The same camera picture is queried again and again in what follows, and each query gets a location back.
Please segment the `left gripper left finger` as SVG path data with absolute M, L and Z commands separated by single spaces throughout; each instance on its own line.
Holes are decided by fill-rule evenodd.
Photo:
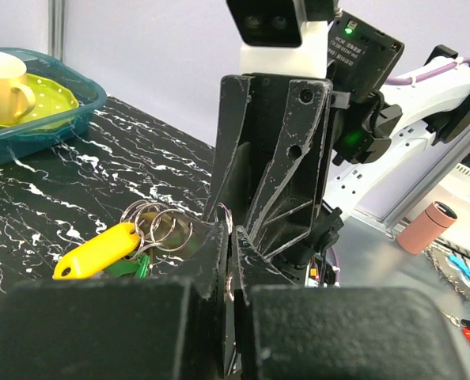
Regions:
M 217 379 L 229 233 L 148 279 L 36 281 L 0 304 L 0 379 Z

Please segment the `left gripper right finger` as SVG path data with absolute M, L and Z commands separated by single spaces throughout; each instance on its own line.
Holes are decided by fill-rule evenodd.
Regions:
M 245 379 L 465 379 L 445 318 L 402 287 L 306 288 L 232 232 L 235 329 Z

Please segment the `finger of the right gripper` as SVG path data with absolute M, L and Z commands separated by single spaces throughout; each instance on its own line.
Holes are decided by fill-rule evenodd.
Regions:
M 275 151 L 245 223 L 264 257 L 277 256 L 310 233 L 331 94 L 326 79 L 289 82 Z
M 267 111 L 266 95 L 265 74 L 232 74 L 221 80 L 214 164 L 204 221 L 214 220 L 218 203 L 233 212 L 235 222 L 248 222 L 265 207 L 267 132 L 261 117 Z

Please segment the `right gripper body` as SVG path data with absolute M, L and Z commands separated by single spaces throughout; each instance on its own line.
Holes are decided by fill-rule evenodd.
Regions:
M 290 81 L 326 79 L 332 83 L 316 208 L 309 235 L 290 247 L 290 275 L 293 277 L 305 274 L 315 254 L 324 254 L 336 242 L 343 226 L 340 208 L 323 201 L 329 165 L 368 163 L 389 148 L 389 127 L 402 112 L 400 107 L 390 106 L 390 121 L 381 120 L 381 112 L 386 107 L 380 88 L 403 50 L 401 42 L 345 13 L 329 25 L 327 76 L 290 76 Z

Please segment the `green key tag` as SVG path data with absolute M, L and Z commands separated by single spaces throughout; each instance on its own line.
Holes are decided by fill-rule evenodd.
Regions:
M 114 264 L 107 267 L 104 272 L 116 278 L 124 276 L 133 276 L 135 278 L 146 278 L 150 273 L 150 265 L 152 264 L 152 256 L 143 253 L 136 260 L 118 260 Z

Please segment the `yellow key tag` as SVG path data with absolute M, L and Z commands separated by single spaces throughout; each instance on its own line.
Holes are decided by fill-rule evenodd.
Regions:
M 141 238 L 131 222 L 121 222 L 68 252 L 52 279 L 88 279 L 135 251 Z

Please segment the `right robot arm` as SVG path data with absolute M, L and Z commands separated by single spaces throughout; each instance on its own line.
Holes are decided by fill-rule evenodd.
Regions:
M 404 52 L 335 1 L 230 1 L 241 72 L 221 81 L 203 219 L 219 206 L 285 273 L 325 254 L 359 200 L 414 154 L 470 124 L 470 59 Z

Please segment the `pink cylinder container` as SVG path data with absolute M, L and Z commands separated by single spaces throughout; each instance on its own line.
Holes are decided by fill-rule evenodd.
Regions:
M 457 221 L 457 213 L 443 202 L 434 201 L 397 236 L 400 247 L 420 254 Z

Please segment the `green dotted plate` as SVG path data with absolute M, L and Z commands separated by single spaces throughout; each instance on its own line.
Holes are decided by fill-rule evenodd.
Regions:
M 53 131 L 59 128 L 61 123 L 46 123 L 46 118 L 79 108 L 79 101 L 72 91 L 50 78 L 27 73 L 27 85 L 35 94 L 35 108 L 16 124 L 6 126 L 0 124 L 0 129 L 39 122 L 41 130 Z

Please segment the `teal plastic bin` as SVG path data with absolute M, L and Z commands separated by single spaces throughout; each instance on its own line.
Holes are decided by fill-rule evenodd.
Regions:
M 0 47 L 0 51 L 21 59 L 29 74 L 50 78 L 68 88 L 79 101 L 79 108 L 45 119 L 46 123 L 61 123 L 53 131 L 41 130 L 39 122 L 0 129 L 0 165 L 76 138 L 88 130 L 94 112 L 107 100 L 99 84 L 41 52 L 17 47 Z

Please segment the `yellow mug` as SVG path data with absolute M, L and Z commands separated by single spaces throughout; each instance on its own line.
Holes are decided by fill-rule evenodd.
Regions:
M 0 124 L 18 123 L 35 104 L 35 94 L 27 85 L 27 66 L 18 57 L 0 51 Z

